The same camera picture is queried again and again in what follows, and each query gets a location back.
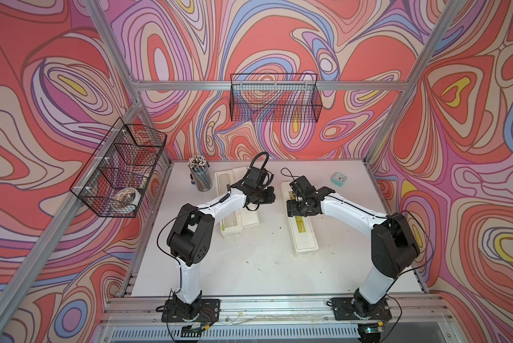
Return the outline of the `cream wrap dispenser with label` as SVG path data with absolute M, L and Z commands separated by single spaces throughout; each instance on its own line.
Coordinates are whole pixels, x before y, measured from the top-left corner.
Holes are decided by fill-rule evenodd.
M 247 171 L 247 167 L 217 171 L 215 173 L 215 181 L 218 195 L 223 197 L 229 190 L 228 186 L 240 181 Z M 229 197 L 222 203 L 222 205 L 224 204 L 226 205 L 226 211 L 220 215 L 221 221 L 219 224 L 223 238 L 233 239 L 236 236 L 240 236 L 244 229 L 260 223 L 257 212 L 241 208 L 242 202 L 239 197 Z

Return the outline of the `cup of pencils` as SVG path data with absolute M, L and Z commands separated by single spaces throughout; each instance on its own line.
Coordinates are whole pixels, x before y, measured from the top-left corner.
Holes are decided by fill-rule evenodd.
M 202 155 L 196 155 L 189 159 L 189 170 L 192 181 L 201 192 L 207 192 L 212 188 L 212 178 L 209 174 L 209 163 Z

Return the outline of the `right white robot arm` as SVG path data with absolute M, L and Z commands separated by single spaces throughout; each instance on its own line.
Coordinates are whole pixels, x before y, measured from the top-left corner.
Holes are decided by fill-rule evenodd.
M 338 195 L 330 187 L 315 188 L 305 176 L 289 183 L 294 198 L 287 200 L 289 217 L 333 217 L 370 239 L 373 267 L 348 306 L 359 320 L 368 320 L 399 276 L 420 255 L 407 218 L 369 210 Z

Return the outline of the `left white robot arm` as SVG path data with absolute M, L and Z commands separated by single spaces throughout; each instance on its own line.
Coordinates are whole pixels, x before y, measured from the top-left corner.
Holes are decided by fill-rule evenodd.
M 192 321 L 202 307 L 199 263 L 212 243 L 215 224 L 230 214 L 253 204 L 257 207 L 275 202 L 271 183 L 274 175 L 264 167 L 249 167 L 243 178 L 228 186 L 226 192 L 205 204 L 185 204 L 174 220 L 166 243 L 170 255 L 179 263 L 179 289 L 167 301 L 166 314 Z

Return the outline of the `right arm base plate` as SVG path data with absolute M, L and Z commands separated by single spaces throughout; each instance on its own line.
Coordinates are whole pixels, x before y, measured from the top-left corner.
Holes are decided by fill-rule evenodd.
M 392 319 L 387 300 L 369 304 L 362 297 L 333 297 L 326 301 L 336 321 L 389 322 Z

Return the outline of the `patterned bowl in basket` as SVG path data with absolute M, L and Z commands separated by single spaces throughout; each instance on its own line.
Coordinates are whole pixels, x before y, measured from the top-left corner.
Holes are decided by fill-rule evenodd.
M 120 214 L 133 212 L 142 198 L 141 193 L 135 188 L 125 188 L 112 198 L 112 209 Z

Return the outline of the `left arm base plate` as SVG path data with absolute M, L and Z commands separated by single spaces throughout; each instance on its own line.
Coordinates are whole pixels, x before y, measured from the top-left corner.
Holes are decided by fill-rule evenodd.
M 163 306 L 163 323 L 207 323 L 212 324 L 219 320 L 221 300 L 217 298 L 205 298 L 195 300 L 192 304 L 186 304 L 174 298 L 166 300 Z

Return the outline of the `small teal box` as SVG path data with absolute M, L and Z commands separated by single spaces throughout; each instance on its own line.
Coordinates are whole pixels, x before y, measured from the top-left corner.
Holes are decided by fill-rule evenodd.
M 331 178 L 331 182 L 338 187 L 342 187 L 346 183 L 346 181 L 347 177 L 339 172 L 336 172 Z

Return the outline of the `aluminium rail at front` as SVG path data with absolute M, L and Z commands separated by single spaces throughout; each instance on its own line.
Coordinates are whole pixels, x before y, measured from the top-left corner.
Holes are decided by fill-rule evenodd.
M 164 297 L 112 300 L 95 342 L 464 342 L 446 302 L 395 294 L 358 320 L 345 294 L 224 296 L 203 300 L 198 317 L 163 309 Z

